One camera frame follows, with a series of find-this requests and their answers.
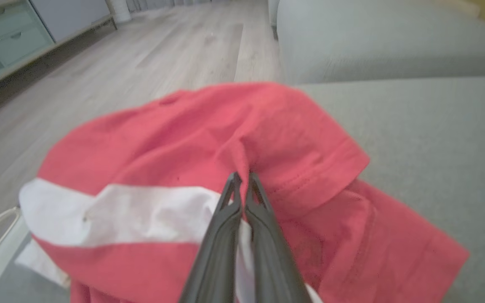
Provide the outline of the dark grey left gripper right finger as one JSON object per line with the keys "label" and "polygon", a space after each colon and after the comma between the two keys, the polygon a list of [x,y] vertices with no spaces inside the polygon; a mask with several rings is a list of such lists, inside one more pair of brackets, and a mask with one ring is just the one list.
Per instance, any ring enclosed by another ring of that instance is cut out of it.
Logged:
{"label": "dark grey left gripper right finger", "polygon": [[250,172],[245,216],[252,229],[258,303],[311,303],[302,275],[258,175]]}

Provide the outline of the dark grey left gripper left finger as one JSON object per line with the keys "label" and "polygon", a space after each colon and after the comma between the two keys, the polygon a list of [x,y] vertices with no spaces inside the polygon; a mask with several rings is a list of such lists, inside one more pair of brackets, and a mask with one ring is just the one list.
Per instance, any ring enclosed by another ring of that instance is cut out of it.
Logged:
{"label": "dark grey left gripper left finger", "polygon": [[180,303],[234,303],[237,243],[242,217],[241,178],[227,179],[190,274]]}

